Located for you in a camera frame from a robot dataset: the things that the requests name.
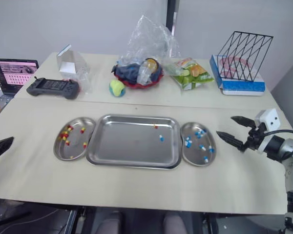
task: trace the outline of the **plastic bag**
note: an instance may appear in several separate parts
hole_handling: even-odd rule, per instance
[[[181,60],[175,63],[175,65],[181,68],[181,74],[179,76],[173,76],[173,78],[183,90],[191,90],[200,86],[202,83],[214,80],[214,78],[192,58]]]
[[[118,65],[129,66],[133,63],[141,65],[145,59],[154,58],[163,67],[165,74],[179,75],[180,69],[174,66],[171,60],[173,57],[180,57],[175,37],[161,23],[142,16],[131,35],[127,52],[120,57]]]
[[[78,82],[80,92],[91,93],[92,87],[90,68],[84,58],[76,51],[70,50],[71,45],[63,48],[57,55],[59,72],[64,79],[72,79]]]

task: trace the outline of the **snack bag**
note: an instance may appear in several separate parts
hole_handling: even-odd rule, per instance
[[[179,76],[173,76],[173,78],[181,85],[183,90],[191,90],[200,86],[202,83],[214,80],[214,78],[192,58],[181,60],[177,62],[176,65],[181,68],[181,74]]]

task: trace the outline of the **black cable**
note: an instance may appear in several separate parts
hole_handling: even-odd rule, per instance
[[[65,225],[60,229],[58,234],[61,234],[61,232],[63,231],[63,229],[66,227],[67,223],[65,223]]]
[[[284,161],[284,160],[290,158],[291,156],[293,156],[293,151],[291,153],[284,154],[281,158],[281,161]]]
[[[266,137],[266,136],[277,134],[277,133],[293,133],[293,130],[291,130],[291,129],[276,130],[276,131],[264,133],[262,136]]]

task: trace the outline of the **white tabletop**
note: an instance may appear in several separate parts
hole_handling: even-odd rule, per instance
[[[108,90],[109,82],[115,79],[111,73],[119,56],[82,54],[91,68],[90,81],[92,92],[79,94],[77,100],[97,101],[109,103],[160,105],[160,106],[182,106],[182,107],[204,107],[204,108],[233,108],[233,109],[270,109],[279,108],[271,93],[266,90],[261,97],[250,96],[226,96],[221,93],[217,83],[204,84],[194,90],[181,91],[178,84],[168,76],[164,76],[157,86],[146,90],[126,88],[123,97],[114,97]],[[212,76],[209,61],[197,59]],[[41,65],[35,75],[46,79],[62,79],[58,71],[56,53],[52,53]],[[17,98],[33,99],[64,99],[63,97],[40,95],[33,97],[26,92],[26,88],[34,81],[31,78],[17,93]]]
[[[230,117],[254,118],[257,113],[258,110],[236,108],[15,98],[0,114],[0,139],[15,137],[11,148],[0,156],[0,198],[71,205],[284,214],[287,196],[283,166],[249,149],[241,154],[215,133],[225,131],[246,140],[248,129]],[[278,113],[281,128],[290,128],[283,113]],[[205,168],[182,160],[175,169],[152,170],[92,165],[85,158],[61,161],[54,156],[54,140],[66,122],[80,116],[97,121],[104,114],[172,117],[180,125],[189,121],[202,123],[214,136],[216,159]]]

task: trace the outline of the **black metal rack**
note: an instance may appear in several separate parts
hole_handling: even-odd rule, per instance
[[[234,31],[217,55],[222,78],[254,81],[273,37]]]

